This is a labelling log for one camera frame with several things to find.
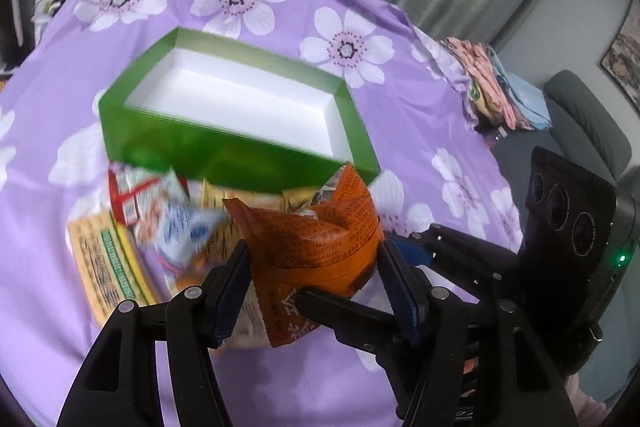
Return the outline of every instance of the purple tablecloth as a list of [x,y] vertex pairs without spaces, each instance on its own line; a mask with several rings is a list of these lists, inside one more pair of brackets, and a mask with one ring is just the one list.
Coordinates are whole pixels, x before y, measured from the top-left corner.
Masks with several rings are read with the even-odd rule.
[[[68,219],[108,204],[96,102],[176,26],[205,29],[343,76],[383,169],[386,230],[432,221],[517,248],[508,184],[465,119],[460,66],[379,0],[68,0],[0,94],[0,374],[38,425],[54,425],[98,333]],[[379,293],[367,297],[383,300]],[[172,409],[166,352],[159,378]],[[398,424],[385,373],[320,328],[290,346],[215,360],[236,426]]]

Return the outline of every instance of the orange snack package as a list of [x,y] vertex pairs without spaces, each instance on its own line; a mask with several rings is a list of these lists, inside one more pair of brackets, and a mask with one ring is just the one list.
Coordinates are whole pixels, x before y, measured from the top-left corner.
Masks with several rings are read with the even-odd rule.
[[294,296],[315,286],[351,298],[369,280],[384,239],[367,185],[350,164],[330,201],[303,215],[250,208],[225,200],[251,252],[251,272],[271,346],[290,344],[317,327],[300,315]]

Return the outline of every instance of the green box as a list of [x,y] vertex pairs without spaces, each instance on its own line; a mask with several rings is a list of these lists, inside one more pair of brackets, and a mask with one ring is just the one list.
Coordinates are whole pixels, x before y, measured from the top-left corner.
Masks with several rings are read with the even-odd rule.
[[99,108],[111,161],[214,185],[319,187],[347,160],[367,184],[380,173],[341,78],[212,34],[171,31]]

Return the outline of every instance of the black camera device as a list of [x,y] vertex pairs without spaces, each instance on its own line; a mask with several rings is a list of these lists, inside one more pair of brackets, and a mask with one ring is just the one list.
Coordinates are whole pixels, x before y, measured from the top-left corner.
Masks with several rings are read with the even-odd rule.
[[592,172],[536,147],[518,253],[523,308],[564,375],[602,339],[598,320],[640,236],[640,208]]

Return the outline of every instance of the pink cloth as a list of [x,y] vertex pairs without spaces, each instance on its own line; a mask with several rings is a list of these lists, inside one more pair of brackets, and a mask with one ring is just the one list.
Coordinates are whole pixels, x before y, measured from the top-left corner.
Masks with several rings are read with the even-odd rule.
[[494,74],[494,67],[484,51],[484,46],[482,44],[472,44],[469,41],[461,41],[453,37],[447,38],[446,41],[469,76],[474,78],[482,88],[487,103],[491,105],[490,109],[501,115],[509,129],[516,129],[517,127],[532,129],[526,118],[510,102],[500,84],[498,84]]
[[564,387],[571,405],[574,406],[575,415],[578,417],[580,427],[598,427],[609,414],[609,409],[603,403],[596,402],[592,397],[585,395],[578,383],[578,375],[571,375]]

